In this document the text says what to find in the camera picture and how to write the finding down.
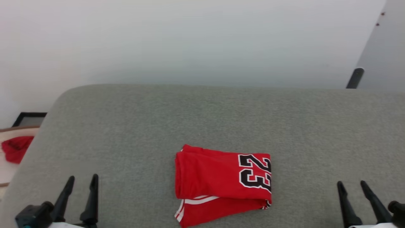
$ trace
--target gray upholstered surface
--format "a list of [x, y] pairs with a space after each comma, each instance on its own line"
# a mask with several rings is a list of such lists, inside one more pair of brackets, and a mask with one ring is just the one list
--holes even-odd
[[2, 228], [27, 204], [55, 202], [68, 176], [78, 222], [93, 173], [99, 227], [179, 227], [174, 157], [184, 143], [270, 153], [273, 206], [200, 227], [342, 227], [336, 182], [375, 223], [360, 188], [405, 202], [405, 95], [358, 90], [96, 85], [53, 106], [1, 203]]

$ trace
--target red jersey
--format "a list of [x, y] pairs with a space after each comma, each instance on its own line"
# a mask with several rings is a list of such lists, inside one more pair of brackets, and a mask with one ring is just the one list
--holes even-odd
[[182, 199], [175, 217], [182, 227], [271, 205], [269, 154], [184, 145], [175, 162], [175, 191]]

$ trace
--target red object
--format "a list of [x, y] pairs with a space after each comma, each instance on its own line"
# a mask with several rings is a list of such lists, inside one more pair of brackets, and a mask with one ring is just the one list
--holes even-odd
[[175, 191], [182, 199], [175, 217], [183, 228], [272, 203], [269, 154], [184, 145], [175, 162]]
[[6, 154], [6, 160], [20, 164], [33, 139], [33, 136], [20, 136], [2, 142], [1, 146]]

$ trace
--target white surface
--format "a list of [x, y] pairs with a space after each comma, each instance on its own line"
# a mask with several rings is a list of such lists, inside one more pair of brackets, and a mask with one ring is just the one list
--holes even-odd
[[358, 88], [405, 92], [405, 1], [388, 0], [384, 11], [360, 57]]
[[[39, 128], [29, 128], [0, 132], [0, 143], [19, 136], [35, 136], [38, 130]], [[17, 169], [17, 164], [6, 161], [3, 149], [0, 146], [0, 184], [11, 182]]]
[[68, 224], [66, 222], [53, 222], [49, 228], [78, 228], [80, 226], [75, 226], [72, 224]]
[[385, 0], [0, 1], [24, 112], [98, 83], [345, 88]]
[[4, 194], [6, 193], [6, 190], [7, 190], [7, 186], [0, 187], [0, 202], [1, 202], [1, 199], [3, 198]]
[[377, 225], [351, 226], [349, 228], [398, 228], [393, 223], [380, 223]]

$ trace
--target gray panel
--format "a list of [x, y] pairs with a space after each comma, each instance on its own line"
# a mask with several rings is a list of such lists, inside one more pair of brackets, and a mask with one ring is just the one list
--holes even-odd
[[405, 202], [405, 95], [361, 90], [96, 85], [48, 113], [0, 208], [2, 227], [28, 204], [54, 202], [70, 175], [67, 222], [78, 222], [93, 173], [99, 227], [179, 227], [175, 153], [187, 143], [270, 153], [273, 205], [201, 227], [342, 227], [336, 183], [374, 224], [380, 200]]

